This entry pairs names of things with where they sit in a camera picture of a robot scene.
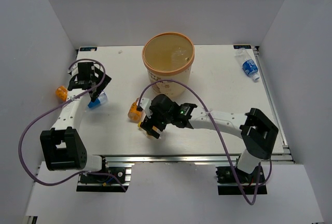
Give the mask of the blue cap clear bottle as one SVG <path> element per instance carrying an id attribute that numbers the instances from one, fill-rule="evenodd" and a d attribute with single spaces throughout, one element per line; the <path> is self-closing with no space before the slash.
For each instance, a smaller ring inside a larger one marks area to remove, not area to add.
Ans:
<path id="1" fill-rule="evenodd" d="M 88 104 L 89 109 L 94 109 L 97 107 L 100 107 L 104 105 L 108 101 L 108 97 L 104 91 L 101 92 L 101 94 L 98 96 L 98 98 L 94 102 L 90 102 Z"/>

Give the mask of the blue label water bottle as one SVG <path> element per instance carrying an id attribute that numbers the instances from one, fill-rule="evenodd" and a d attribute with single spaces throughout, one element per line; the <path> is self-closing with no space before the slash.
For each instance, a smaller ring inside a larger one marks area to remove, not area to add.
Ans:
<path id="1" fill-rule="evenodd" d="M 258 67 L 245 48 L 236 50 L 235 59 L 252 81 L 257 82 L 260 79 Z"/>

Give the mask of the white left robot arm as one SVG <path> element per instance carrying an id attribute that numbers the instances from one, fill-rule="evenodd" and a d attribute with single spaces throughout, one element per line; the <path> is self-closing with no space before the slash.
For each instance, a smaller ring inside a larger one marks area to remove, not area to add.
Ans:
<path id="1" fill-rule="evenodd" d="M 111 78 L 96 67 L 93 59 L 78 60 L 77 66 L 70 65 L 72 75 L 67 87 L 66 104 L 50 130 L 42 131 L 40 142 L 50 171 L 91 171 L 93 178 L 104 182 L 109 178 L 109 168 L 104 166 L 103 157 L 88 154 L 79 136 L 83 114 L 90 103 L 99 103 L 100 94 Z"/>

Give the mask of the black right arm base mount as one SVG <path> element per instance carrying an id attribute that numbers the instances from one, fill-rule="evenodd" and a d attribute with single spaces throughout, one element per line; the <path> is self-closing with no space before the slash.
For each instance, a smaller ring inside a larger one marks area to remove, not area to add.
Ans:
<path id="1" fill-rule="evenodd" d="M 263 182 L 266 180 L 263 169 L 261 167 L 260 174 L 259 174 L 259 181 L 257 181 L 257 170 L 258 167 L 255 167 L 253 173 L 247 174 L 243 171 L 238 170 L 235 168 L 237 173 L 240 185 L 244 190 L 245 194 L 253 195 L 256 183 L 258 182 L 258 195 L 267 195 L 267 187 L 262 185 Z M 235 177 L 232 173 L 232 170 L 229 166 L 219 166 L 216 167 L 216 180 L 217 180 L 217 188 L 218 188 L 218 195 L 241 195 L 241 191 L 238 187 L 238 184 L 235 180 Z"/>

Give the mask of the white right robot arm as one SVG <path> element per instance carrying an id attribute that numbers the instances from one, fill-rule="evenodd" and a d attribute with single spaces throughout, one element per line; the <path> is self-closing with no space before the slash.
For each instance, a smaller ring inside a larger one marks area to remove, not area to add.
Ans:
<path id="1" fill-rule="evenodd" d="M 248 181 L 262 160 L 269 160 L 279 133 L 276 125 L 260 110 L 251 108 L 244 114 L 207 111 L 196 104 L 178 105 L 164 94 L 150 100 L 142 98 L 139 106 L 145 113 L 140 128 L 159 138 L 168 124 L 178 128 L 219 130 L 238 138 L 245 144 L 234 169 L 235 178 Z"/>

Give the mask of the orange juice plastic bottle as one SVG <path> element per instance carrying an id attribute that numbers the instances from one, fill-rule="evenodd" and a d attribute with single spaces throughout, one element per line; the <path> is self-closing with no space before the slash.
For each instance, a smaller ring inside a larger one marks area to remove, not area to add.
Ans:
<path id="1" fill-rule="evenodd" d="M 128 118 L 135 123 L 139 123 L 142 118 L 142 111 L 139 111 L 137 109 L 137 102 L 138 99 L 136 99 L 135 102 L 132 103 L 128 112 Z"/>

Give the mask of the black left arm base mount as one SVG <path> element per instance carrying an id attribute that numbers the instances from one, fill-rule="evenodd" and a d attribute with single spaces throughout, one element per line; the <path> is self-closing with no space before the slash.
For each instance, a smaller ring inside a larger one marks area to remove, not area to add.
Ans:
<path id="1" fill-rule="evenodd" d="M 120 192 L 127 190 L 131 179 L 131 164 L 111 164 L 105 169 L 105 173 L 109 172 L 115 176 L 120 184 L 109 175 L 81 175 L 78 178 L 77 192 Z"/>

